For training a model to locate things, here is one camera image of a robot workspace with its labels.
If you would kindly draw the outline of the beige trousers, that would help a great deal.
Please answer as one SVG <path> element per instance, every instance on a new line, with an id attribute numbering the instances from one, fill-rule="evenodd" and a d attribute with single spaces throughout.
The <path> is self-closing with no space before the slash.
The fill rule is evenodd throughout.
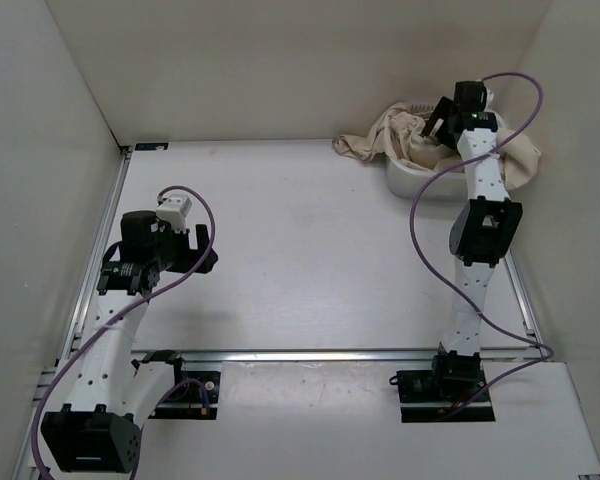
<path id="1" fill-rule="evenodd" d="M 459 154 L 437 140 L 421 136 L 432 105 L 408 105 L 397 102 L 389 106 L 364 135 L 342 134 L 333 142 L 341 156 L 369 163 L 384 158 L 390 190 L 403 198 L 413 198 L 435 173 L 460 163 Z M 505 188 L 513 191 L 527 184 L 537 173 L 541 151 L 520 134 L 500 153 L 500 171 Z M 464 199 L 467 183 L 462 167 L 445 174 L 428 187 L 424 197 Z"/>

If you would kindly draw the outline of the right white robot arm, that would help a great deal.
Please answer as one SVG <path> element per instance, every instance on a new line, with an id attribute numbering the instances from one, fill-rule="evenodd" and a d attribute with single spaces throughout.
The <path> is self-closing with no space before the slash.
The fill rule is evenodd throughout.
<path id="1" fill-rule="evenodd" d="M 422 134 L 433 134 L 456 150 L 463 162 L 468 200 L 449 234 L 455 257 L 451 326 L 432 361 L 428 387 L 442 400 L 472 395 L 482 381 L 480 314 L 490 279 L 507 253 L 522 217 L 522 205 L 510 200 L 495 152 L 498 124 L 486 110 L 481 81 L 462 81 L 454 96 L 441 98 Z"/>

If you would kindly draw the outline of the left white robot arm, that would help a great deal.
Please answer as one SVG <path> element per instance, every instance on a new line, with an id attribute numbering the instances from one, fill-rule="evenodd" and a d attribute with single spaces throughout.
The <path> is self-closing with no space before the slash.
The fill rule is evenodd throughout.
<path id="1" fill-rule="evenodd" d="M 124 214 L 120 239 L 104 252 L 89 336 L 58 370 L 36 408 L 30 448 L 41 478 L 48 450 L 63 473 L 134 475 L 143 427 L 166 399 L 186 395 L 177 352 L 132 357 L 150 302 L 218 261 L 216 223 L 189 229 L 187 210 L 163 204 Z"/>

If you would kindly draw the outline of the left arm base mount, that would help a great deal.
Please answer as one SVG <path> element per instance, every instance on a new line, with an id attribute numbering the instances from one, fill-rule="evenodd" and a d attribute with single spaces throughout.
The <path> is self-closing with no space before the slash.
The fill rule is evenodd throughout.
<path id="1" fill-rule="evenodd" d="M 150 351 L 133 358 L 131 365 L 134 374 L 123 389 L 122 416 L 139 428 L 148 419 L 216 419 L 219 371 L 186 370 L 175 350 Z"/>

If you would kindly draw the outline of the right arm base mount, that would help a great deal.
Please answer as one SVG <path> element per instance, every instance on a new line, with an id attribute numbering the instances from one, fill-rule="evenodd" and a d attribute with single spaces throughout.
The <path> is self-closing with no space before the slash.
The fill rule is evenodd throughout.
<path id="1" fill-rule="evenodd" d="M 483 370 L 475 381 L 433 383 L 431 370 L 399 370 L 388 380 L 398 390 L 402 423 L 489 423 L 496 420 L 488 390 L 466 408 L 463 405 L 485 387 Z"/>

